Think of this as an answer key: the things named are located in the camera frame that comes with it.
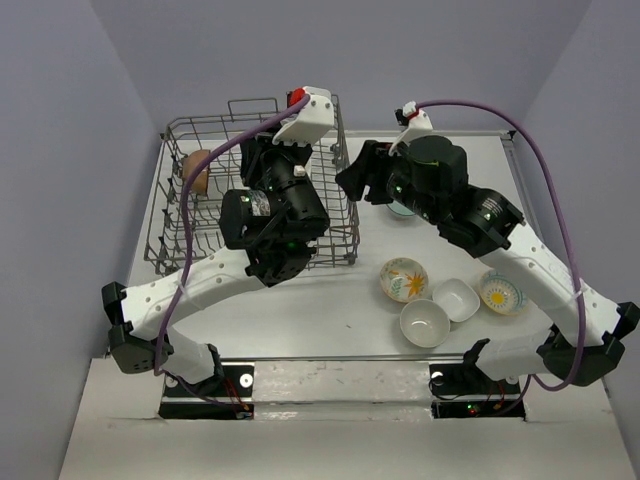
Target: bowl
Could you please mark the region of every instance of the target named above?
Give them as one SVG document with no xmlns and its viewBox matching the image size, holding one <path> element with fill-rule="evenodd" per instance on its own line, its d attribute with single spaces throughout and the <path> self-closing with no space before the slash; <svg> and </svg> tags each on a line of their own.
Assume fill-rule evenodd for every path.
<svg viewBox="0 0 640 480">
<path fill-rule="evenodd" d="M 501 315 L 518 315 L 529 303 L 527 295 L 496 270 L 482 275 L 478 290 L 485 305 Z"/>
<path fill-rule="evenodd" d="M 480 308 L 480 298 L 469 285 L 459 278 L 450 278 L 433 292 L 436 302 L 452 322 L 464 322 Z"/>
<path fill-rule="evenodd" d="M 431 300 L 415 300 L 400 313 L 400 329 L 407 340 L 422 348 L 433 348 L 444 342 L 451 324 L 447 313 Z"/>
<path fill-rule="evenodd" d="M 407 207 L 399 202 L 388 203 L 387 208 L 391 211 L 394 217 L 400 219 L 407 219 L 414 217 L 416 214 L 409 210 Z"/>
<path fill-rule="evenodd" d="M 426 270 L 410 258 L 394 258 L 380 270 L 382 290 L 396 302 L 408 303 L 425 297 L 428 282 Z"/>
</svg>

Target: gray wall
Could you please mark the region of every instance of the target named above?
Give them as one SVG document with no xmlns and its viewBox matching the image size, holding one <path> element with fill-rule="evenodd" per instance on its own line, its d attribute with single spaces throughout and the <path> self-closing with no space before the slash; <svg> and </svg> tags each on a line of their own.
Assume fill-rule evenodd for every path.
<svg viewBox="0 0 640 480">
<path fill-rule="evenodd" d="M 0 478 L 58 478 L 157 134 L 88 0 L 0 15 Z"/>
<path fill-rule="evenodd" d="M 594 0 L 526 117 L 547 156 L 583 276 L 616 301 L 640 302 L 640 3 Z M 561 250 L 556 220 L 533 159 L 523 166 L 547 243 Z M 607 378 L 640 472 L 640 332 Z"/>
<path fill-rule="evenodd" d="M 347 128 L 394 128 L 410 99 L 467 97 L 523 116 L 589 0 L 92 0 L 158 127 L 230 98 L 318 85 Z M 438 127 L 489 115 L 438 110 Z"/>
</svg>

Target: screw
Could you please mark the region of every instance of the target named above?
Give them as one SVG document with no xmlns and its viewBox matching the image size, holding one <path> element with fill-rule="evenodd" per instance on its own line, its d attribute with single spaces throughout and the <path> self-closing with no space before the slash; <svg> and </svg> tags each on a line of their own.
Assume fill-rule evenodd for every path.
<svg viewBox="0 0 640 480">
<path fill-rule="evenodd" d="M 240 385 L 242 385 L 244 388 L 249 388 L 251 385 L 253 385 L 253 376 L 248 373 L 242 374 L 242 376 L 240 377 Z"/>
</svg>

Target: metal rack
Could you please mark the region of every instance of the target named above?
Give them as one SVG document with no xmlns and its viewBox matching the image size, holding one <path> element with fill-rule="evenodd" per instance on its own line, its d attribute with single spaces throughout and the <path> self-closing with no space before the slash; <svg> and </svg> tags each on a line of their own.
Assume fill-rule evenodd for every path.
<svg viewBox="0 0 640 480">
<path fill-rule="evenodd" d="M 338 97 L 332 97 L 333 129 L 313 147 L 307 171 L 331 220 L 331 226 L 316 242 L 317 254 L 309 268 L 353 265 L 360 236 L 355 203 L 335 183 L 335 175 L 349 165 Z M 230 100 L 229 113 L 179 117 L 163 134 L 160 166 L 153 191 L 153 206 L 147 228 L 144 259 L 159 275 L 169 275 L 184 266 L 186 239 L 180 213 L 182 161 L 200 149 L 213 149 L 239 132 L 251 128 L 279 111 L 276 98 Z M 218 227 L 222 197 L 229 189 L 245 188 L 240 179 L 240 148 L 234 147 L 209 165 L 207 195 L 189 193 L 194 261 L 224 246 Z"/>
</svg>

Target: white bowl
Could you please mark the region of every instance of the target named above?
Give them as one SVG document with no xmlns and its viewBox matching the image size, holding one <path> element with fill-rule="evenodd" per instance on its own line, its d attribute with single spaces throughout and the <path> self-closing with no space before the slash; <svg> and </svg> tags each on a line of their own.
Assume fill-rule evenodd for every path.
<svg viewBox="0 0 640 480">
<path fill-rule="evenodd" d="M 452 322 L 464 322 L 480 308 L 480 297 L 459 278 L 450 278 L 438 285 L 433 301 L 442 307 Z"/>
<path fill-rule="evenodd" d="M 380 270 L 382 290 L 396 302 L 409 303 L 425 297 L 428 283 L 426 270 L 410 258 L 394 258 Z"/>
<path fill-rule="evenodd" d="M 431 300 L 411 302 L 400 313 L 402 333 L 419 347 L 437 347 L 446 340 L 450 328 L 447 313 Z"/>
</svg>

